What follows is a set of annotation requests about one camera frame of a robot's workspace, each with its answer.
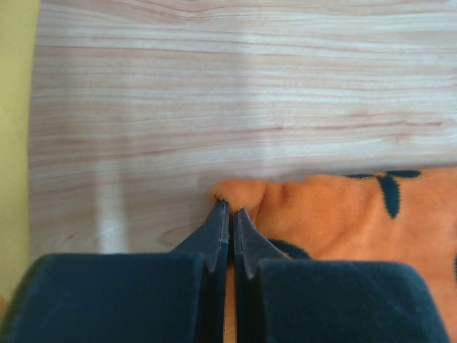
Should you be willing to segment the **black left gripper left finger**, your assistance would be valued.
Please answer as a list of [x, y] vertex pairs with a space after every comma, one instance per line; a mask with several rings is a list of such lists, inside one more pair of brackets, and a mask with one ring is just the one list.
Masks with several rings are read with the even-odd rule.
[[48, 254], [26, 271], [3, 342], [221, 342], [230, 209], [168, 253]]

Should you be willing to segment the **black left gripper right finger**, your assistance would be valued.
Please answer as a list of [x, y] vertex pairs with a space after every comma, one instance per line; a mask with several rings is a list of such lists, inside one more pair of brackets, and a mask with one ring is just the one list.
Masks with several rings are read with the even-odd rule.
[[233, 216], [239, 342], [447, 342], [426, 284], [406, 264], [289, 259]]

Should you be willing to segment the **orange patterned plush pillowcase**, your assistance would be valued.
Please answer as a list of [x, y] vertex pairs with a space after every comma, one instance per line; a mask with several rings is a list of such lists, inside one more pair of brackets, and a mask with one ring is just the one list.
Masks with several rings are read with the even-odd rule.
[[456, 340], [456, 170], [315, 175], [302, 182], [228, 179], [214, 199], [245, 209], [288, 255], [393, 261], [425, 279]]

